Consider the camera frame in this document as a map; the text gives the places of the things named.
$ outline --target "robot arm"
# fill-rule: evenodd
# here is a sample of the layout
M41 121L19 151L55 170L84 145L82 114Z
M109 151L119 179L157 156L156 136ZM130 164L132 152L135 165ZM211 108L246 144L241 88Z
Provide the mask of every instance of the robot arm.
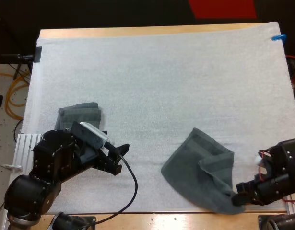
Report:
M254 180L237 184L234 205L267 205L295 193L295 139L279 142L266 152L270 156L264 155L262 161L267 174L257 174Z
M101 148L109 150L106 156ZM49 211L61 183L89 169L113 175L121 172L120 157L129 144L114 147L106 133L91 124L74 122L71 130L51 130L34 147L29 175L18 176L5 194L5 209L12 229L29 229Z

